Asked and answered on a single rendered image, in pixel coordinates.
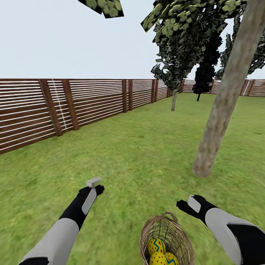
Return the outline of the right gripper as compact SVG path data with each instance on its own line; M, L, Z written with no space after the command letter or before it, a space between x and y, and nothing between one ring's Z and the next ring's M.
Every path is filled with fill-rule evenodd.
M186 212L187 214L192 215L193 217L199 219L199 217L198 217L196 214L193 214L193 213L191 213L191 212L188 210L188 206L187 206L187 204L188 204L188 202L185 202L185 201L183 201L183 200L180 200L180 201L177 201L176 206L177 206L180 210Z

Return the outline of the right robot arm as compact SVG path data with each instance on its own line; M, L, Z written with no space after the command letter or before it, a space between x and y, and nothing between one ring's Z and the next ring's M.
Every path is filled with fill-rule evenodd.
M201 219L236 265L265 265L265 232L249 221L209 203L203 196L190 196L176 206Z

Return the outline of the easter egg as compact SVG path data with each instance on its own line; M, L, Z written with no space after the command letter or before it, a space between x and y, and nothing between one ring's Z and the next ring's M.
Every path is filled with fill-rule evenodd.
M155 252L157 250L161 251L163 254L165 252L167 252L165 243L160 238L157 238L156 236L153 236L148 241L148 255L149 255L149 258L151 258L151 255L153 254L153 252Z
M161 251L157 250L149 258L149 265L167 265L167 259Z
M178 261L178 257L175 257L172 253L170 253L169 251L165 252L165 257L167 259L167 265L179 265Z

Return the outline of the wicker basket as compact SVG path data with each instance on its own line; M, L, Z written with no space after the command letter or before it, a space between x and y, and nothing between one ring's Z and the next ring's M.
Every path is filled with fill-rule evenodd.
M169 217L165 216L165 214L170 214L172 216L173 220L171 220ZM150 231L148 231L148 229L150 229L150 226L152 223L153 223L153 225L155 225L155 223L157 221L162 222L163 219L167 221L165 234L167 235L167 231L171 230L171 227L169 226L169 224L172 224L172 226L175 226L177 231L175 231L174 234L171 233L169 235L172 235L173 239L176 239L177 237L179 238L181 235L181 238L179 238L180 241L182 239L180 244L182 244L184 242L184 237L185 237L185 240L187 243L187 249L190 251L189 252L190 257L187 257L186 254L187 254L188 250L184 250L182 258L180 258L178 261L179 265L184 265L183 264L184 258L188 259L188 263L185 262L185 265L195 265L194 250L193 250L192 243L189 239L189 236L185 233L183 228L178 224L178 221L177 221L178 218L172 212L167 212L167 211L162 215L156 215L156 216L148 219L148 221L146 222L146 224L144 225L144 227L141 230L141 236L139 239L139 249L140 249L140 255L142 257L143 265L149 265L149 260L147 260L148 259L148 255L147 255L148 241L150 240L151 237L153 237L153 234L155 233L153 231L150 234L148 234L150 232ZM182 235L183 235L183 238L182 238ZM171 242L174 241L173 239ZM176 257L174 251L170 249L170 248L172 248L171 245L166 243L166 241L164 241L164 243L165 243L166 249L169 250L169 252L172 253ZM182 248L182 245L180 245L180 244L177 247L179 249Z

